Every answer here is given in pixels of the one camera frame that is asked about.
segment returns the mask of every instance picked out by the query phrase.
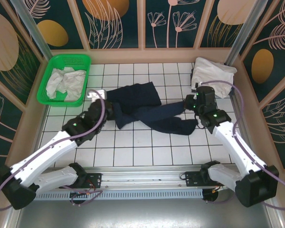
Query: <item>green plastic basket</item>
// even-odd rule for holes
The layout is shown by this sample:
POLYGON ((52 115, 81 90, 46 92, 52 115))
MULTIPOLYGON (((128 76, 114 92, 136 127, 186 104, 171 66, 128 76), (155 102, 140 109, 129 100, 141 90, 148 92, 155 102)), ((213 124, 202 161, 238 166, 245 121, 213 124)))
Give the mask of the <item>green plastic basket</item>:
POLYGON ((44 105, 51 105, 55 107, 78 107, 83 103, 86 95, 86 84, 89 78, 89 70, 91 66, 91 58, 82 54, 61 54, 52 57, 44 72, 40 87, 37 92, 37 100, 44 105), (63 70, 64 67, 72 67, 74 70, 85 70, 85 82, 82 88, 82 93, 77 101, 64 101, 67 93, 56 91, 56 98, 50 99, 47 95, 46 87, 49 78, 52 75, 53 68, 63 70))

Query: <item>floral wallpaper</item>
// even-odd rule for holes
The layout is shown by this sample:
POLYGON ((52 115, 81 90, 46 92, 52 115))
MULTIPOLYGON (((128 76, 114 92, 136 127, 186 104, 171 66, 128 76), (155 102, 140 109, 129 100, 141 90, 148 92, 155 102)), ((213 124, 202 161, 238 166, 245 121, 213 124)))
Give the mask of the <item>floral wallpaper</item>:
POLYGON ((22 112, 0 93, 0 166, 5 163, 22 112))
POLYGON ((232 47, 256 0, 214 0, 201 48, 232 47))
POLYGON ((285 0, 281 0, 243 60, 259 101, 285 77, 285 0))
POLYGON ((205 0, 146 0, 146 48, 192 48, 205 0))
POLYGON ((136 0, 76 1, 91 49, 138 48, 136 0))
POLYGON ((0 4, 0 81, 24 104, 40 62, 0 4))
POLYGON ((263 114, 285 168, 285 89, 266 105, 263 114))

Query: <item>orange circle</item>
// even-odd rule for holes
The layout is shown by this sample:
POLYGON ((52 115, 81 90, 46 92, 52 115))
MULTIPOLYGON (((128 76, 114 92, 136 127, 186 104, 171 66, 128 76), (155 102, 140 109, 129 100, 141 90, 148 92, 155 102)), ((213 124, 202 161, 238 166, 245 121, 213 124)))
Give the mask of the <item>orange circle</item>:
POLYGON ((122 17, 129 9, 129 0, 83 0, 86 10, 99 20, 114 20, 117 16, 114 9, 122 17))

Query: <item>white towel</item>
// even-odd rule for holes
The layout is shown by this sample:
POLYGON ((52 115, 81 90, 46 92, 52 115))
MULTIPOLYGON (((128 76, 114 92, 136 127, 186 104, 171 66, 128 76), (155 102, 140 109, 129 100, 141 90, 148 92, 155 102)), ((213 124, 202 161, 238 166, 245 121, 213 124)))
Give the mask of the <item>white towel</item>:
MULTIPOLYGON (((230 66, 225 66, 220 63, 214 63, 204 58, 196 58, 193 76, 191 80, 191 88, 195 90, 195 83, 208 82, 213 80, 227 81, 233 84, 233 76, 237 69, 230 66)), ((225 98, 231 91, 231 86, 225 83, 211 83, 207 84, 214 88, 215 95, 220 98, 225 98)))
POLYGON ((71 67, 63 70, 53 69, 52 75, 47 82, 47 95, 50 99, 56 98, 56 91, 67 92, 65 101, 76 101, 80 98, 85 82, 86 71, 75 71, 71 67))

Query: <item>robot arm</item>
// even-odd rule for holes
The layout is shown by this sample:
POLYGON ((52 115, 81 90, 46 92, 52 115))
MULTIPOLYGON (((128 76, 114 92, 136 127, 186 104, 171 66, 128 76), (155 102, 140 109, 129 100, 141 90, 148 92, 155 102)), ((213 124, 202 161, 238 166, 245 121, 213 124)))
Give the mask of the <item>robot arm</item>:
MULTIPOLYGON (((100 95, 105 99, 105 91, 100 91, 100 95)), ((46 145, 34 152, 26 159, 14 164, 10 168, 7 166, 0 167, 0 185, 11 175, 14 174, 27 161, 34 157, 37 153, 47 148, 52 143, 70 137, 85 133, 92 129, 98 122, 101 115, 100 100, 95 97, 97 95, 90 93, 92 103, 88 111, 82 112, 76 118, 69 120, 57 135, 51 139, 46 145)), ((49 148, 44 153, 39 155, 30 164, 28 164, 21 172, 15 175, 2 189, 5 196, 8 198, 14 209, 21 209, 27 206, 34 200, 37 194, 52 190, 61 186, 80 187, 87 178, 87 173, 78 164, 72 163, 69 166, 53 172, 42 174, 51 164, 61 158, 69 151, 77 148, 87 140, 92 140, 98 134, 105 124, 106 120, 112 120, 112 106, 106 100, 105 115, 102 123, 95 131, 83 137, 73 140, 64 140, 57 145, 49 148)))
MULTIPOLYGON (((246 207, 276 195, 277 181, 257 167, 239 146, 232 133, 234 125, 230 117, 225 111, 217 109, 212 87, 197 87, 196 99, 193 95, 188 95, 185 108, 193 110, 199 116, 202 125, 222 142, 239 170, 239 172, 232 171, 218 161, 208 162, 202 165, 200 170, 205 182, 213 180, 227 186, 236 193, 239 201, 246 207)), ((254 161, 278 176, 275 166, 267 167, 237 132, 236 136, 254 161)))

